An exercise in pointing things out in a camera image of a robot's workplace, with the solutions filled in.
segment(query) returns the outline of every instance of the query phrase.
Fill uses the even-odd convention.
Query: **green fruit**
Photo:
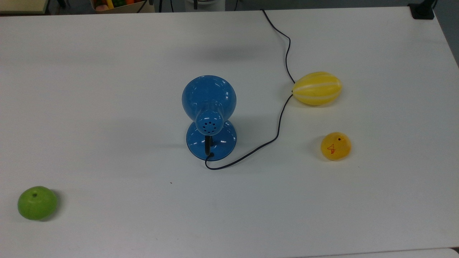
[[[19,213],[26,219],[39,220],[51,215],[57,207],[57,197],[44,186],[25,190],[17,201]]]

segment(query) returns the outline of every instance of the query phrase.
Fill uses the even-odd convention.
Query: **cable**
[[[283,34],[280,30],[278,30],[274,25],[273,23],[271,22],[271,20],[269,19],[268,15],[266,14],[266,12],[263,10],[263,9],[260,9],[264,16],[266,17],[266,19],[268,20],[269,24],[271,25],[271,27],[273,27],[273,29],[275,29],[277,32],[279,32],[280,34],[284,35],[286,38],[288,38],[288,48],[287,48],[287,52],[285,53],[285,68],[287,69],[287,73],[288,73],[288,76],[290,76],[290,79],[293,83],[295,83],[295,80],[293,79],[293,77],[290,75],[290,71],[288,70],[288,64],[287,64],[287,56],[288,56],[288,52],[290,51],[290,45],[291,45],[291,39],[289,36]]]
[[[209,167],[209,166],[207,165],[207,162],[209,161],[209,159],[213,157],[213,153],[210,153],[210,155],[206,158],[206,160],[205,160],[205,162],[204,162],[204,164],[206,165],[206,168],[211,169],[211,170],[219,170],[219,169],[224,169],[224,168],[230,167],[230,166],[232,166],[232,165],[238,163],[239,161],[245,159],[246,157],[252,155],[254,152],[258,151],[259,149],[261,149],[261,148],[265,147],[266,145],[268,145],[268,144],[272,143],[273,141],[275,141],[275,140],[277,139],[277,137],[279,137],[280,121],[281,121],[281,119],[282,119],[282,115],[284,114],[285,107],[287,106],[288,101],[289,101],[290,98],[292,98],[292,97],[293,97],[293,95],[290,95],[290,97],[288,97],[287,101],[286,101],[285,104],[284,104],[284,107],[282,108],[282,111],[280,112],[279,123],[277,124],[277,134],[276,134],[276,137],[274,137],[274,139],[270,140],[269,142],[267,142],[267,143],[265,143],[265,144],[263,144],[263,145],[260,145],[258,148],[256,148],[255,150],[249,152],[248,154],[246,154],[246,155],[243,156],[242,158],[240,158],[240,159],[238,159],[238,160],[236,160],[236,161],[234,161],[234,162],[231,162],[231,163],[228,164],[228,165],[224,165],[224,166],[222,166],[222,167],[219,167],[219,168],[211,168],[211,167]]]
[[[137,11],[137,13],[139,13],[139,12],[142,10],[142,8],[143,8],[144,5],[147,3],[147,1],[148,1],[148,0],[145,0],[145,1],[144,1],[144,3],[143,3],[142,6],[139,8],[139,10]]]
[[[287,73],[288,73],[288,75],[290,76],[290,79],[292,80],[293,83],[295,83],[295,80],[294,80],[293,77],[290,75],[290,72],[289,72],[289,69],[288,69],[288,66],[287,66],[287,56],[288,56],[288,52],[289,52],[289,50],[290,50],[291,39],[290,39],[287,35],[283,34],[280,30],[278,30],[278,29],[272,24],[272,22],[270,21],[268,15],[266,14],[266,12],[265,12],[263,9],[261,9],[261,11],[263,11],[263,14],[265,15],[265,17],[266,17],[266,19],[268,20],[269,24],[271,24],[271,27],[273,27],[273,28],[274,28],[277,32],[279,32],[280,34],[282,34],[282,35],[284,35],[285,37],[287,37],[288,40],[289,40],[287,52],[285,53],[285,68],[287,69]],[[260,145],[260,146],[257,147],[255,150],[249,152],[248,154],[246,154],[246,155],[243,156],[242,158],[240,158],[240,159],[238,159],[238,160],[236,160],[236,161],[234,161],[234,162],[231,162],[231,163],[228,164],[228,165],[224,165],[224,166],[218,167],[218,168],[211,168],[211,167],[209,167],[209,166],[207,165],[207,162],[209,161],[209,159],[212,158],[212,157],[214,156],[213,153],[210,153],[210,155],[209,155],[209,156],[206,158],[206,160],[204,161],[204,164],[206,165],[206,168],[208,168],[208,169],[210,169],[210,170],[219,170],[219,169],[224,169],[224,168],[230,167],[230,166],[232,166],[232,165],[238,163],[239,161],[245,159],[246,157],[252,155],[254,152],[258,151],[259,149],[261,149],[261,148],[265,147],[266,145],[268,145],[268,144],[272,143],[273,141],[275,141],[275,140],[279,137],[280,122],[281,122],[281,120],[282,120],[282,115],[284,114],[285,107],[287,106],[288,101],[289,101],[292,97],[293,97],[293,94],[290,95],[290,97],[288,97],[287,101],[285,102],[284,106],[282,107],[282,111],[280,112],[280,115],[279,115],[279,122],[278,122],[278,124],[277,124],[277,134],[276,134],[276,137],[274,137],[274,139],[268,141],[268,142],[265,143],[265,144]]]

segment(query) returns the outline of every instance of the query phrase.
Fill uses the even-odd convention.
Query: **box of fruit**
[[[143,3],[144,0],[91,0],[92,8],[96,13],[136,13]],[[154,12],[154,6],[148,5],[146,3],[142,9]]]

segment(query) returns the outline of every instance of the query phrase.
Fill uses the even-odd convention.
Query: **table surface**
[[[427,250],[412,250],[401,252],[376,252],[376,253],[360,253],[360,254],[345,254],[322,256],[323,258],[458,258],[459,254],[453,249],[427,249]]]
[[[304,257],[459,246],[459,70],[436,19],[407,7],[268,11],[295,79],[341,96],[292,99],[279,139],[210,171],[185,145],[181,94],[234,87],[227,164],[275,135],[292,83],[287,41],[260,11],[0,20],[0,257]],[[353,151],[319,151],[331,132]],[[27,188],[60,198],[46,222]]]
[[[0,0],[0,13],[44,14],[48,0]]]

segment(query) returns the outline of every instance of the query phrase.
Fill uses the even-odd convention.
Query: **blue desk lamp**
[[[236,145],[236,131],[228,121],[236,108],[236,93],[224,79],[204,75],[183,90],[182,105],[193,120],[186,133],[186,144],[198,158],[209,161],[228,156]]]

